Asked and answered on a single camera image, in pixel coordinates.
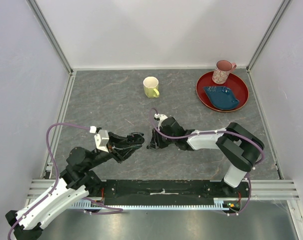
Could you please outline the black clip object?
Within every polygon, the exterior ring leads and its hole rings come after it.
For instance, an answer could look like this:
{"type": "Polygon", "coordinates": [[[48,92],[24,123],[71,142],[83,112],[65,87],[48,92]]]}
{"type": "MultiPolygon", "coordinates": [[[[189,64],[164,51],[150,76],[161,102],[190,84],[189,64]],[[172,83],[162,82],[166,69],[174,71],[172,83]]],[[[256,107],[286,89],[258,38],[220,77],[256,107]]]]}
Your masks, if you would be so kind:
{"type": "Polygon", "coordinates": [[[142,145],[145,142],[144,133],[142,132],[131,132],[126,137],[128,145],[142,145]]]}

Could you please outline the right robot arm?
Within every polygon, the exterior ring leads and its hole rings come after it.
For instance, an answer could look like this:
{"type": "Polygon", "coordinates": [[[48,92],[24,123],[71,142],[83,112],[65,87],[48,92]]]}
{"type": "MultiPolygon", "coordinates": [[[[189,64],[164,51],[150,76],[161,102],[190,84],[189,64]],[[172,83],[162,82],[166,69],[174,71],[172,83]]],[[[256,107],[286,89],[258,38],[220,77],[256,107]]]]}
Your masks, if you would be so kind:
{"type": "Polygon", "coordinates": [[[200,131],[184,129],[172,116],[156,113],[151,117],[152,138],[149,149],[164,149],[175,145],[182,151],[220,150],[229,160],[221,193],[232,197],[244,177],[265,157],[264,143],[236,122],[226,128],[200,131]]]}

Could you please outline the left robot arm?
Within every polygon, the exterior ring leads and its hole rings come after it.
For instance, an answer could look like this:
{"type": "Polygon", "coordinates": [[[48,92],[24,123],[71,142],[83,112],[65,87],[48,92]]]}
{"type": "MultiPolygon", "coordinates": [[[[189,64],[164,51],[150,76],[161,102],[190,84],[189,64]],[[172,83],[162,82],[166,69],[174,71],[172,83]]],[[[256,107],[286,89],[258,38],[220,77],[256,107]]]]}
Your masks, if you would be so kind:
{"type": "Polygon", "coordinates": [[[141,132],[124,137],[98,129],[94,141],[94,150],[78,146],[70,151],[66,168],[36,200],[5,215],[11,226],[9,240],[37,240],[43,230],[72,204],[99,195],[102,181],[92,169],[111,159],[122,163],[142,147],[145,139],[141,132]]]}

